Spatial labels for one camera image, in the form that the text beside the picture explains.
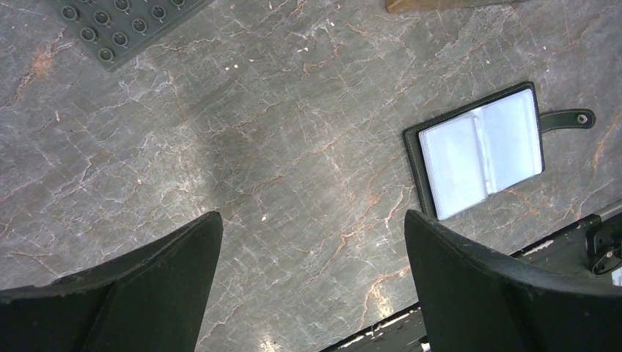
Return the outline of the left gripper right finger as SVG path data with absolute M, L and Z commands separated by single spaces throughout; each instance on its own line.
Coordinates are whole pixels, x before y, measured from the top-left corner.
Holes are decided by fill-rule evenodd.
M 409 210 L 404 236 L 432 351 L 619 351 L 621 289 L 557 274 Z

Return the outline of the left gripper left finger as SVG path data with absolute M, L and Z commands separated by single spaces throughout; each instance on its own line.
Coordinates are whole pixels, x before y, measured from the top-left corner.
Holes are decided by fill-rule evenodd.
M 1 292 L 3 351 L 193 351 L 223 237 L 208 212 L 51 284 Z

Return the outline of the black card holder wallet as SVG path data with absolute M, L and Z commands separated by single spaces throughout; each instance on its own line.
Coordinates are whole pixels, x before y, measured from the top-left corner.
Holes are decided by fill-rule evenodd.
M 541 113 L 531 81 L 403 130 L 421 211 L 448 219 L 545 170 L 542 136 L 590 129 L 590 109 Z

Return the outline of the amber and black organizer box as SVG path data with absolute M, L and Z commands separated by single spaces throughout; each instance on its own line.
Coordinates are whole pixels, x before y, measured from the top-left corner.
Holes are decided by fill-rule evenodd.
M 523 0 L 386 0 L 385 7 L 388 12 L 397 14 L 416 11 L 485 7 L 520 2 L 523 2 Z

